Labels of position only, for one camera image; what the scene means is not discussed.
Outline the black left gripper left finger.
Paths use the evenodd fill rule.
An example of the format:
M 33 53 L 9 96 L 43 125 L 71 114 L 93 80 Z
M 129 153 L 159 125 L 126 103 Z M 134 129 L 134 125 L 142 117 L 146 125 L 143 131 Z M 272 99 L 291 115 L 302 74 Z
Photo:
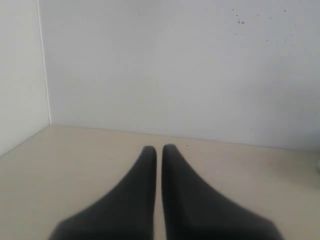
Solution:
M 123 179 L 91 206 L 60 222 L 51 240 L 152 240 L 157 153 L 145 146 Z

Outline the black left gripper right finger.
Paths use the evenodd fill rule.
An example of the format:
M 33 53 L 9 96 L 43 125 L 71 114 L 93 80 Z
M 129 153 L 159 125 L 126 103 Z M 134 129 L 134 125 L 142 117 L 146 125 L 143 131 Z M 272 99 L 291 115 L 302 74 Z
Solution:
M 281 240 L 276 225 L 207 184 L 174 144 L 162 150 L 161 193 L 168 240 Z

